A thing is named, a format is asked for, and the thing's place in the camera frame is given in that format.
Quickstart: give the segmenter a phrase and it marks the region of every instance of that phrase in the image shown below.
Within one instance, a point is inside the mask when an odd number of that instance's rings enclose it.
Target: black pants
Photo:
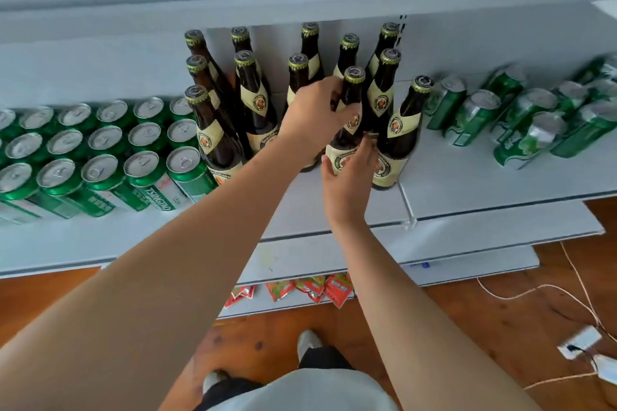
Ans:
[[[316,348],[308,348],[304,353],[298,369],[351,369],[351,364],[334,346],[322,346]],[[213,385],[208,390],[201,403],[197,405],[194,411],[205,411],[210,409],[229,398],[242,395],[248,391],[253,391],[264,386],[259,382],[254,382],[246,378],[227,378]]]

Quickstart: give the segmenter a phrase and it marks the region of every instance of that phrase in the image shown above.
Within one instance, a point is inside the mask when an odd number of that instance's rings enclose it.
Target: person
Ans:
[[[360,112],[359,105],[331,111],[331,95],[340,88],[335,77],[301,88],[278,137],[233,179],[8,342],[0,350],[3,411],[158,409],[217,318],[289,183]],[[338,176],[323,160],[323,201],[403,409],[539,410],[372,234],[364,213],[377,157],[364,137]],[[373,379],[334,349],[322,348],[312,333],[301,336],[299,356],[298,370],[239,394],[237,381],[230,385],[224,373],[210,374],[205,398],[212,390],[220,402],[205,400],[200,407],[396,409]]]

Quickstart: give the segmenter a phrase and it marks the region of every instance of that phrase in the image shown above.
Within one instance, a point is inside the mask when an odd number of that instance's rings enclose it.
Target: white shoe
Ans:
[[[210,390],[213,385],[216,385],[226,378],[229,378],[229,374],[223,369],[216,369],[210,372],[204,378],[204,384],[201,388],[202,395],[205,395],[205,393]]]
[[[301,361],[304,354],[310,347],[321,347],[323,343],[315,332],[311,329],[304,330],[298,337],[298,361]]]

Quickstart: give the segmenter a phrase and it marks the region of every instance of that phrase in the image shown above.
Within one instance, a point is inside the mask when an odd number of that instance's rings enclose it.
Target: brown floor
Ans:
[[[568,241],[567,250],[586,283],[596,311],[608,331],[617,332],[617,197],[591,201],[588,206],[607,234]],[[576,276],[559,243],[536,246],[541,267],[528,272],[497,275],[486,285],[502,296],[513,296],[541,283],[557,284],[584,299]],[[0,345],[4,344],[54,299],[89,278],[96,269],[0,280]],[[493,360],[522,386],[558,376],[584,373],[583,359],[567,361],[556,346],[585,324],[590,314],[565,294],[544,289],[514,301],[490,297],[474,280],[426,289]],[[314,329],[336,345],[351,364],[394,393],[359,303],[343,309],[332,305],[305,307],[222,321],[198,347],[163,403],[162,411],[191,410],[200,400],[201,381],[214,368],[262,382],[293,370],[296,340]],[[602,340],[597,349],[617,357],[617,343]],[[529,391],[546,411],[593,410],[617,407],[617,386],[597,378],[540,385]]]

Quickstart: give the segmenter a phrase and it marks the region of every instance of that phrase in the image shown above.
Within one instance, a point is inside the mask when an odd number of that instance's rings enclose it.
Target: brown glass bottle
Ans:
[[[422,108],[432,87],[430,77],[416,77],[400,109],[392,115],[388,126],[380,130],[377,140],[380,155],[373,174],[373,188],[384,190],[397,182],[418,142]]]
[[[371,59],[366,65],[366,86],[368,87],[373,81],[377,68],[380,64],[380,56],[384,49],[393,48],[398,37],[398,24],[387,22],[381,26],[380,39],[377,41],[377,47],[371,56]]]
[[[350,104],[362,102],[362,82],[365,79],[365,72],[362,67],[351,66],[345,70],[343,78],[343,89],[341,98],[337,105],[337,111],[343,110]],[[332,169],[335,174],[342,171],[347,160],[356,152],[362,141],[362,130],[360,124],[362,115],[356,114],[345,126],[340,129],[328,145],[326,145],[326,156],[332,162]]]
[[[222,184],[242,168],[242,148],[234,138],[234,132],[222,120],[220,111],[212,106],[203,86],[188,87],[184,97],[195,113],[202,157],[214,179]]]
[[[219,90],[210,76],[210,69],[207,67],[208,62],[202,55],[190,56],[186,60],[186,68],[189,70],[195,84],[203,86],[208,91],[210,103],[219,111],[221,119],[237,135],[242,145],[244,156],[250,159],[253,156],[251,145],[244,132],[243,121],[238,112],[239,107],[235,107],[235,103],[238,101],[235,96],[226,96]]]
[[[246,26],[235,26],[231,29],[231,41],[233,42],[234,49],[236,52],[240,51],[251,51],[253,52],[253,48],[251,46],[251,34],[249,33],[249,29]],[[259,61],[255,59],[255,65],[257,65],[257,72],[259,73],[259,78],[264,84],[264,88],[268,92],[268,97],[272,97],[272,90],[270,89],[270,82],[266,78],[264,71],[259,65]],[[238,84],[238,76],[237,76],[237,68],[236,68],[236,85]]]
[[[278,134],[276,111],[257,73],[253,53],[237,52],[235,61],[240,80],[239,95],[244,107],[244,130],[255,154]]]
[[[294,54],[289,58],[289,87],[287,88],[287,101],[282,111],[282,116],[285,118],[287,109],[296,99],[296,93],[302,87],[309,84],[309,58],[305,54]],[[300,172],[311,171],[318,163],[321,153],[311,160]]]
[[[204,56],[208,61],[208,69],[210,76],[214,81],[219,91],[224,95],[233,95],[234,89],[231,87],[231,83],[227,80],[225,73],[219,67],[219,64],[212,58],[208,46],[205,44],[204,34],[198,29],[192,29],[184,33],[184,40],[186,45],[191,50],[193,55]]]
[[[357,34],[347,33],[343,36],[339,47],[339,59],[336,62],[335,71],[332,73],[335,77],[343,80],[343,73],[347,70],[347,67],[355,65],[355,57],[358,55],[359,47],[360,38]]]
[[[400,63],[400,51],[384,49],[373,81],[362,95],[362,130],[376,139],[388,126],[394,111],[394,76]]]
[[[325,75],[323,73],[323,64],[321,64],[321,57],[319,55],[319,25],[316,21],[309,21],[302,23],[302,54],[308,57],[308,80],[318,82],[323,80]]]

